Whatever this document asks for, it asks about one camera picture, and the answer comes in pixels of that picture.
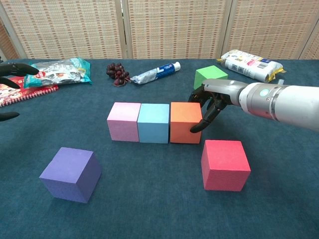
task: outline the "light blue cube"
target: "light blue cube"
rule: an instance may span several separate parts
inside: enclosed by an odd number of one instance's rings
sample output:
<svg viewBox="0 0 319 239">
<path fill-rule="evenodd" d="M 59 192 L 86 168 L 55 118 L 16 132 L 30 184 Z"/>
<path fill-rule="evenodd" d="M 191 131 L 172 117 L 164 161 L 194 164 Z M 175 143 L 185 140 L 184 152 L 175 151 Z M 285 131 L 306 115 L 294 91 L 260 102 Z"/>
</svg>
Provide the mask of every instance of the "light blue cube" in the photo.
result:
<svg viewBox="0 0 319 239">
<path fill-rule="evenodd" d="M 142 104 L 138 118 L 141 143 L 168 143 L 168 104 Z"/>
</svg>

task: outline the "orange cube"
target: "orange cube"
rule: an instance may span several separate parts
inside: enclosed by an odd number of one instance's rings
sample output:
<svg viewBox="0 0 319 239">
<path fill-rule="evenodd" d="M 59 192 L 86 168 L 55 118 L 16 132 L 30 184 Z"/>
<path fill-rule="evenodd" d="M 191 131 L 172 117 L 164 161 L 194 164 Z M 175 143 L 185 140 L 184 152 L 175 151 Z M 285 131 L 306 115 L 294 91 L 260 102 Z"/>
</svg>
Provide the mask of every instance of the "orange cube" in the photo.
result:
<svg viewBox="0 0 319 239">
<path fill-rule="evenodd" d="M 170 142 L 199 143 L 201 132 L 190 128 L 202 119 L 199 103 L 172 102 L 170 105 Z"/>
</svg>

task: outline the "snack bag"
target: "snack bag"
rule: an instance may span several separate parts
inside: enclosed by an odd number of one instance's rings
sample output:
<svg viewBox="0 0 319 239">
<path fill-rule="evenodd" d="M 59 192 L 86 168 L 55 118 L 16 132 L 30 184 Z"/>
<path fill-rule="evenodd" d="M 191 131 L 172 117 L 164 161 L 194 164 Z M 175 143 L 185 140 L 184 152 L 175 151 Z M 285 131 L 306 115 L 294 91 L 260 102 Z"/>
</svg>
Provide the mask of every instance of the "snack bag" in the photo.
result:
<svg viewBox="0 0 319 239">
<path fill-rule="evenodd" d="M 39 73 L 35 76 L 27 75 L 24 87 L 39 87 L 70 83 L 90 82 L 90 63 L 82 58 L 71 58 L 61 61 L 39 62 L 31 66 Z"/>
<path fill-rule="evenodd" d="M 229 70 L 265 83 L 275 79 L 277 73 L 286 72 L 283 65 L 276 61 L 270 61 L 237 49 L 225 53 L 217 61 Z"/>
</svg>

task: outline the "red cube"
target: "red cube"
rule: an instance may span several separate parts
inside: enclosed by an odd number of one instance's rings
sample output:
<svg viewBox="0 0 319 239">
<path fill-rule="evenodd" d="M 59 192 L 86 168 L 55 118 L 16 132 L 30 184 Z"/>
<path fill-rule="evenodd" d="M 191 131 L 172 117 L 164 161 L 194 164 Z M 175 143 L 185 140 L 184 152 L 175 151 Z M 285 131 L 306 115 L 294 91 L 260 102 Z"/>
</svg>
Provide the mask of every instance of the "red cube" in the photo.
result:
<svg viewBox="0 0 319 239">
<path fill-rule="evenodd" d="M 206 140 L 201 168 L 205 190 L 239 192 L 250 174 L 240 141 Z"/>
</svg>

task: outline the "purple cube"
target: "purple cube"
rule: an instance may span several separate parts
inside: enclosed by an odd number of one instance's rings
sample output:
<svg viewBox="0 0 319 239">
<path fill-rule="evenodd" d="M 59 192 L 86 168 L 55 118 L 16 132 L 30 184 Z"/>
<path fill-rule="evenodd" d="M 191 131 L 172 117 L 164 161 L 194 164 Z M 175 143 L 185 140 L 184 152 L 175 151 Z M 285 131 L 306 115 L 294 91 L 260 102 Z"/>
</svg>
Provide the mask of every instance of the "purple cube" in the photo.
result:
<svg viewBox="0 0 319 239">
<path fill-rule="evenodd" d="M 88 203 L 101 172 L 94 152 L 62 147 L 40 179 L 55 198 Z"/>
</svg>

